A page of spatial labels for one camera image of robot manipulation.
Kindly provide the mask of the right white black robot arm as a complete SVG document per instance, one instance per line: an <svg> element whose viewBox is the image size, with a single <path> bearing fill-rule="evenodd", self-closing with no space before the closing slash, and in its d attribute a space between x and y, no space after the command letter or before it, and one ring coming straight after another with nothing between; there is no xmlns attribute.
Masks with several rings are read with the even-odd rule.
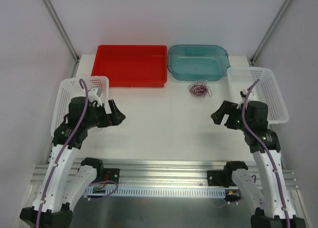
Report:
<svg viewBox="0 0 318 228"><path fill-rule="evenodd" d="M221 171L207 171L209 184L229 188L236 186L249 204L253 228L304 228L291 203L281 164L281 148L277 134L268 128L268 106L260 101L245 101L242 105L223 101L211 114L214 124L221 124L225 115L228 129L240 130L249 146L259 172L259 189L243 161L228 161Z"/></svg>

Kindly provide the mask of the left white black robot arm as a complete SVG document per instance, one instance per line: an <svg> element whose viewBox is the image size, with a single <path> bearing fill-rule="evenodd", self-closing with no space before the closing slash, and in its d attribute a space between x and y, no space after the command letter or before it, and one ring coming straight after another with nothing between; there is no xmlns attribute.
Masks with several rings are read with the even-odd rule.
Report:
<svg viewBox="0 0 318 228"><path fill-rule="evenodd" d="M69 173L88 131L120 125L126 116L109 100L111 112L103 103L87 96L71 99L69 111L54 131L51 161L38 194L30 207L23 208L20 219L32 228L68 228L74 208L86 188L104 179L101 160L85 158L75 178L68 183Z"/></svg>

